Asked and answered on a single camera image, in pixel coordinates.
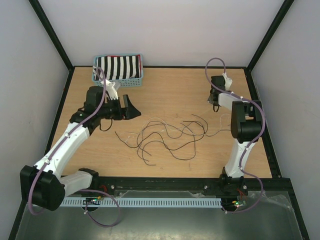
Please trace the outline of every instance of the white wall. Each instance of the white wall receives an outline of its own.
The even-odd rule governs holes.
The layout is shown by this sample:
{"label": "white wall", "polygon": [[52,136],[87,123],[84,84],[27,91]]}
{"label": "white wall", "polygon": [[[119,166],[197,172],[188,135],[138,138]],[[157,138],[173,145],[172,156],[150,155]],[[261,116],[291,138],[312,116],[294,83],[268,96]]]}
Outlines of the white wall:
{"label": "white wall", "polygon": [[320,222],[320,1],[296,0],[253,70],[275,153],[311,239]]}
{"label": "white wall", "polygon": [[40,0],[70,60],[142,53],[145,65],[247,66],[283,0]]}
{"label": "white wall", "polygon": [[67,68],[27,0],[0,3],[0,239],[21,202],[20,170],[45,151]]}

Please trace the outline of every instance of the light blue basket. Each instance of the light blue basket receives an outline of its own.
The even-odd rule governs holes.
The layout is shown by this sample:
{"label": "light blue basket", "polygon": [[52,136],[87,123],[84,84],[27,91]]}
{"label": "light blue basket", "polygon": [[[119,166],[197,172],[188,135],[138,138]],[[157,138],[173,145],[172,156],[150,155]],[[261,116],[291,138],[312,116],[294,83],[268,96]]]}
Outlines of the light blue basket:
{"label": "light blue basket", "polygon": [[[110,82],[116,82],[120,83],[121,87],[128,88],[128,87],[140,87],[142,86],[142,78],[144,77],[144,66],[142,64],[142,54],[141,53],[129,53],[129,54],[106,54],[106,55],[99,55],[95,56],[93,59],[93,66],[97,66],[97,60],[100,57],[105,57],[105,56],[136,56],[140,55],[140,66],[141,66],[141,77],[139,78],[127,78],[127,79],[114,79],[114,80],[109,80]],[[91,80],[94,82],[96,86],[103,87],[103,84],[100,83],[99,81],[95,81],[95,73],[92,73],[92,78]]]}

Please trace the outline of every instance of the black and white striped fabric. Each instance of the black and white striped fabric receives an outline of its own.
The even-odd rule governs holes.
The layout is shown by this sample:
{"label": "black and white striped fabric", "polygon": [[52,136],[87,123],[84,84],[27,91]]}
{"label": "black and white striped fabric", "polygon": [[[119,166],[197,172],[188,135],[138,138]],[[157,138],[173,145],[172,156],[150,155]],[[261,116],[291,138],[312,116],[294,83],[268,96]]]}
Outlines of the black and white striped fabric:
{"label": "black and white striped fabric", "polygon": [[[107,80],[141,78],[140,55],[135,55],[135,56],[109,55],[109,56],[98,57],[96,60],[96,67],[101,67],[103,69]],[[96,81],[99,81],[97,74],[95,74],[94,79]]]}

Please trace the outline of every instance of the purple cable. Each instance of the purple cable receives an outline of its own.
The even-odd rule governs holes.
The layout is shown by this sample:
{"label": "purple cable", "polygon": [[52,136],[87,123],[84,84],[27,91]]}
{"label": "purple cable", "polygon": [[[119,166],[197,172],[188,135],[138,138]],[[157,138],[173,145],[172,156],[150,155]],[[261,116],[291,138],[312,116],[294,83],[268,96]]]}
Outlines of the purple cable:
{"label": "purple cable", "polygon": [[82,190],[79,190],[79,192],[90,192],[90,193],[103,194],[103,195],[105,195],[106,197],[111,198],[111,200],[115,203],[115,205],[116,205],[116,207],[117,207],[117,209],[118,209],[118,217],[117,217],[117,219],[115,220],[115,222],[112,223],[112,224],[110,224],[110,225],[102,224],[102,223],[99,223],[97,220],[95,220],[95,219],[90,215],[90,213],[88,212],[88,205],[89,205],[90,203],[92,203],[92,201],[89,201],[89,202],[86,203],[85,208],[84,208],[84,210],[85,210],[84,214],[88,215],[89,218],[90,218],[95,224],[97,224],[99,227],[102,227],[102,228],[111,228],[111,227],[114,227],[115,225],[117,225],[118,223],[120,223],[120,220],[121,220],[121,208],[120,208],[117,200],[116,200],[113,196],[109,195],[108,193],[106,193],[106,192],[104,192],[104,191],[91,190],[91,189],[82,189]]}
{"label": "purple cable", "polygon": [[[89,119],[91,119],[94,115],[96,115],[96,113],[99,111],[99,109],[101,108],[102,104],[105,101],[105,97],[106,97],[106,88],[107,88],[107,84],[106,84],[106,76],[104,74],[104,70],[101,67],[97,67],[96,68],[96,73],[99,77],[100,80],[103,81],[103,93],[102,93],[102,98],[101,101],[98,105],[98,107],[96,108],[96,110],[87,118],[85,118],[83,121],[81,121],[80,123],[78,123],[74,128],[72,128],[69,132],[68,135],[70,136],[77,128],[79,128],[81,125],[83,125],[86,121],[88,121]],[[52,150],[51,154],[48,157],[48,160],[50,161],[52,159],[52,157],[55,155],[55,153],[58,151],[58,149],[64,144],[64,142],[68,139],[67,136],[65,136],[60,142],[59,144]],[[43,166],[40,168],[40,170],[37,172],[31,187],[30,187],[30,191],[29,191],[29,196],[28,196],[28,208],[29,211],[32,215],[39,215],[41,213],[43,213],[44,208],[42,208],[39,212],[35,212],[32,206],[32,196],[36,187],[36,183],[41,175],[41,173],[44,171],[45,167],[48,165],[48,163],[44,163]]]}
{"label": "purple cable", "polygon": [[226,209],[222,206],[222,209],[225,211],[226,214],[227,214],[227,213],[240,214],[240,213],[247,212],[247,211],[249,211],[250,209],[254,208],[254,207],[259,203],[259,201],[261,200],[261,198],[262,198],[262,196],[263,196],[263,194],[264,194],[264,185],[263,185],[261,179],[260,179],[259,177],[257,177],[256,175],[253,175],[253,174],[251,174],[251,173],[249,173],[249,172],[244,171],[243,168],[242,168],[242,161],[243,161],[244,156],[245,156],[245,154],[246,154],[246,152],[247,152],[247,148],[249,148],[249,146],[250,146],[252,143],[254,143],[256,140],[258,140],[258,138],[260,138],[260,137],[262,136],[262,134],[264,133],[265,127],[266,127],[266,117],[265,117],[265,112],[262,110],[262,108],[261,108],[256,102],[254,102],[254,101],[252,101],[252,100],[250,100],[250,99],[246,99],[246,98],[244,98],[244,97],[238,96],[238,95],[234,94],[233,92],[229,92],[229,91],[222,90],[222,89],[218,88],[217,86],[215,86],[215,85],[210,81],[210,78],[209,78],[208,73],[207,73],[207,69],[208,69],[209,63],[210,63],[212,60],[220,60],[220,61],[222,62],[222,64],[223,64],[224,73],[226,72],[226,64],[225,64],[225,62],[224,62],[221,58],[219,58],[219,57],[213,57],[213,58],[211,58],[211,59],[206,63],[205,68],[204,68],[205,77],[206,77],[206,79],[208,80],[208,82],[209,82],[216,90],[220,91],[221,93],[229,94],[229,95],[231,95],[231,96],[239,99],[240,101],[247,101],[247,102],[253,104],[254,106],[256,106],[256,108],[259,110],[259,112],[260,112],[260,114],[261,114],[261,116],[262,116],[262,127],[261,127],[261,131],[259,132],[259,134],[258,134],[251,142],[249,142],[249,143],[247,144],[247,146],[245,147],[245,149],[244,149],[244,151],[243,151],[243,153],[242,153],[242,155],[241,155],[241,157],[240,157],[240,162],[239,162],[239,168],[240,168],[241,172],[243,172],[244,174],[249,175],[249,176],[251,176],[251,177],[254,177],[254,178],[256,178],[256,179],[259,181],[260,186],[261,186],[260,195],[259,195],[257,201],[256,201],[253,205],[251,205],[250,207],[248,207],[248,208],[246,208],[246,209],[240,210],[240,211],[230,211],[230,212],[229,212],[229,211],[226,211]]}

